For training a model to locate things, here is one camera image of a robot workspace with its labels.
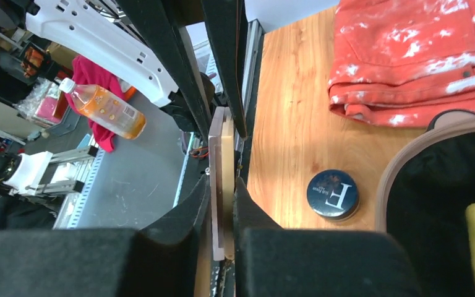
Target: white mount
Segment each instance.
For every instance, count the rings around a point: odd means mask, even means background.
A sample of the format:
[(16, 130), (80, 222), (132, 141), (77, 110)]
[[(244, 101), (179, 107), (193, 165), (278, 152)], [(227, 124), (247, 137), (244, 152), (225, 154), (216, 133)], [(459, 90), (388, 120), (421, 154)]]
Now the white mount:
[(134, 86), (157, 107), (170, 103), (168, 95), (179, 87), (146, 45), (84, 0), (34, 2), (41, 8), (37, 15), (26, 15), (28, 31), (85, 56)]
[(34, 155), (21, 153), (22, 158), (17, 170), (11, 178), (3, 182), (3, 184), (13, 188), (10, 190), (10, 195), (35, 196), (37, 187), (53, 155), (51, 152), (41, 152)]

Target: orange jacket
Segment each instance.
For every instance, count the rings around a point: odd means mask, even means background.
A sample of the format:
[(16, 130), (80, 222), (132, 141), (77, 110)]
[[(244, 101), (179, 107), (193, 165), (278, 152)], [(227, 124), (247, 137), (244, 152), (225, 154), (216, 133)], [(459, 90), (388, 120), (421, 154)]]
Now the orange jacket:
[(475, 111), (475, 0), (341, 0), (330, 109), (377, 126), (425, 127)]

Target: plastic bottle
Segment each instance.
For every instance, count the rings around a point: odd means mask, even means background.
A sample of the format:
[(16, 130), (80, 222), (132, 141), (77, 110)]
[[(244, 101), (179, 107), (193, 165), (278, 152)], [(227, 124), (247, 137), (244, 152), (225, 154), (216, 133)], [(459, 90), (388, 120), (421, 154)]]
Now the plastic bottle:
[(59, 89), (72, 97), (80, 114), (121, 137), (135, 139), (147, 125), (144, 114), (99, 85), (77, 85), (66, 78)]

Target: black bag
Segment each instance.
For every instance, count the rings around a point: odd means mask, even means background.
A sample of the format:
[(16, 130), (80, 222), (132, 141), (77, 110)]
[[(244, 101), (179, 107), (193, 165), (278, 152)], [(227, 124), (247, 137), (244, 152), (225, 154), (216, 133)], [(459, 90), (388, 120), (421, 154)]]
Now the black bag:
[(376, 228), (405, 248), (424, 296), (469, 297), (475, 286), (465, 211), (475, 203), (475, 116), (447, 116), (385, 170)]
[(0, 229), (52, 229), (56, 212), (18, 197), (0, 197)]

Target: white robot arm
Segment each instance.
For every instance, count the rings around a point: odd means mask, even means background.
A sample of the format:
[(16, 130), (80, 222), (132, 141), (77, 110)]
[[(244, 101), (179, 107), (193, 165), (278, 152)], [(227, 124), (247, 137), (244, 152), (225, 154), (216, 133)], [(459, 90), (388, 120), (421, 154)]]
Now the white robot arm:
[(171, 102), (178, 85), (153, 51), (97, 13), (84, 0), (35, 0), (26, 28), (80, 53), (134, 86), (157, 107)]

